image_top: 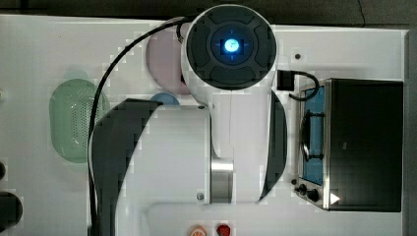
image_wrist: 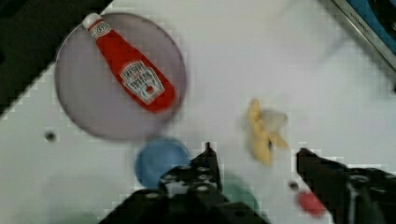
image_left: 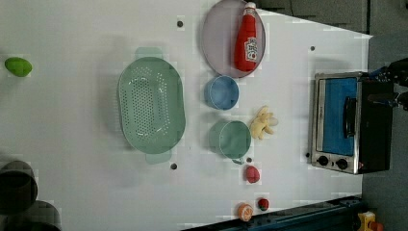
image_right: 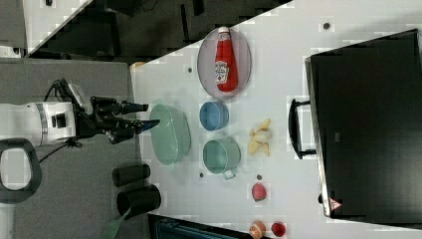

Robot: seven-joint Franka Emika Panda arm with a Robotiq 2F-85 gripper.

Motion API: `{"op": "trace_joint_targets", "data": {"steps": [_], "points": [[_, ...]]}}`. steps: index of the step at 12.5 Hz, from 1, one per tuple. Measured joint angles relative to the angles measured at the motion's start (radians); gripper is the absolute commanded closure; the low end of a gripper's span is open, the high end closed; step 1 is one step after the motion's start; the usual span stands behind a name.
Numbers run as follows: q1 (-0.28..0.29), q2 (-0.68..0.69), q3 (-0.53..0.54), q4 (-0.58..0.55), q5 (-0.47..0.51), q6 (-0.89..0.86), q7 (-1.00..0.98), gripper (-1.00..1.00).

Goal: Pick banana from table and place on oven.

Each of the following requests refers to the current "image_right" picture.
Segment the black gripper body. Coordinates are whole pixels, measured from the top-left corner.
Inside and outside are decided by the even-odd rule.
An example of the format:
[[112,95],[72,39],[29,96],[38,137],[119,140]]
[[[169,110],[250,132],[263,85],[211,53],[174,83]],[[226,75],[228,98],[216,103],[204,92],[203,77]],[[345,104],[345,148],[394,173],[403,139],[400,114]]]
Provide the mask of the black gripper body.
[[75,104],[76,139],[90,138],[97,134],[105,134],[111,144],[118,143],[116,129],[122,104],[116,99],[91,97],[89,114],[79,104]]

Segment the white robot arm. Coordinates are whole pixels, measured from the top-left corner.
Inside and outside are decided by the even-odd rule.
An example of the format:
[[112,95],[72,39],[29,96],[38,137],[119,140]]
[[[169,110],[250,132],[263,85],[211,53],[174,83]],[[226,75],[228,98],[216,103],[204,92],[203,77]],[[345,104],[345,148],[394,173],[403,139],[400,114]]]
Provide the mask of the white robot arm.
[[117,144],[160,124],[158,119],[125,119],[147,105],[92,97],[61,102],[1,106],[1,202],[17,204],[39,189],[43,172],[39,147],[78,147],[80,140],[104,134]]

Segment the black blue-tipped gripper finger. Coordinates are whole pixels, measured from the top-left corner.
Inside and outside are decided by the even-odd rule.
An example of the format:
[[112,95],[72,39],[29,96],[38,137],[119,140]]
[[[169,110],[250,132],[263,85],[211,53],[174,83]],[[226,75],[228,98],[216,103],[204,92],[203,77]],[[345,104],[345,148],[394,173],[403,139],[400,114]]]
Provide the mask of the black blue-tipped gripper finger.
[[118,135],[133,136],[134,134],[140,134],[144,131],[150,130],[160,123],[159,119],[149,120],[128,120],[122,119],[116,127],[116,133]]
[[136,104],[136,103],[122,103],[121,104],[122,115],[146,112],[147,110],[148,110],[148,104]]

